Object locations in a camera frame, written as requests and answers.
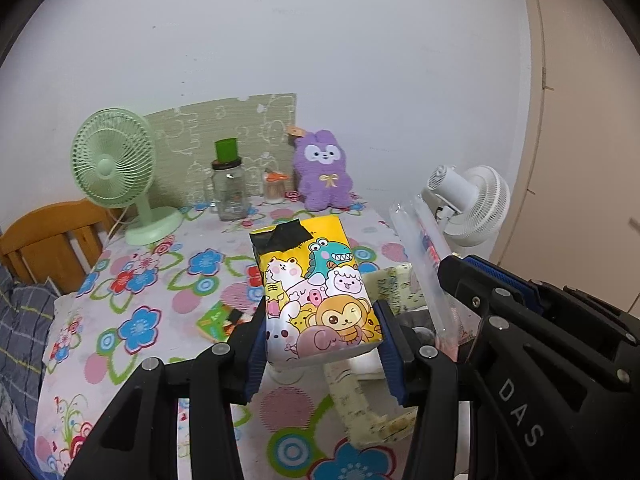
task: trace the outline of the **blue gripper pad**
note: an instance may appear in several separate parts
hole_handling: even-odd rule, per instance
[[[536,314],[542,314],[542,307],[538,299],[538,292],[536,289],[529,285],[529,283],[514,277],[512,274],[497,269],[496,267],[487,265],[484,261],[479,260],[476,256],[466,256],[464,261],[470,265],[473,265],[476,269],[480,269],[486,272],[488,275],[493,276],[496,280],[505,282],[512,286],[516,290],[519,290],[524,298],[524,305],[532,312]]]
[[[394,344],[389,326],[382,312],[380,312],[380,306],[377,301],[373,304],[373,311],[382,329],[382,343],[378,346],[378,354],[380,355],[382,368],[385,371],[386,385],[389,388],[389,393],[398,400],[398,404],[404,406],[408,399],[407,390],[404,386],[404,361]]]
[[[264,367],[267,365],[267,338],[266,338],[266,317],[262,320],[260,330],[255,337],[254,345],[249,354],[248,372],[246,384],[244,385],[244,394],[247,402],[251,400],[254,394],[260,389],[260,382],[264,374]]]

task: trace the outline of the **yellow tissue package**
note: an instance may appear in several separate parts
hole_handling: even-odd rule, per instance
[[[256,253],[266,296],[267,359],[279,368],[348,359],[382,341],[339,218],[309,218],[300,225],[309,240]]]

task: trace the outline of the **cartoon dinosaur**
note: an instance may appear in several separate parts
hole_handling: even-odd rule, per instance
[[[309,244],[309,270],[305,278],[310,278],[318,272],[327,279],[329,271],[340,264],[353,260],[351,249],[340,242],[330,242],[326,238],[318,238]]]

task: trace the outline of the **fan base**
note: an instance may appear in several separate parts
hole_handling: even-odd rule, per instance
[[[153,221],[143,225],[137,217],[126,229],[124,239],[129,245],[143,246],[162,240],[173,233],[184,217],[175,207],[163,206],[151,210]]]

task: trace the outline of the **fan stand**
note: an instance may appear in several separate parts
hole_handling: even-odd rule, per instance
[[[138,216],[127,226],[124,236],[129,245],[144,246],[160,241],[180,227],[184,219],[175,207],[162,206],[151,209],[146,194],[136,199],[135,203]]]

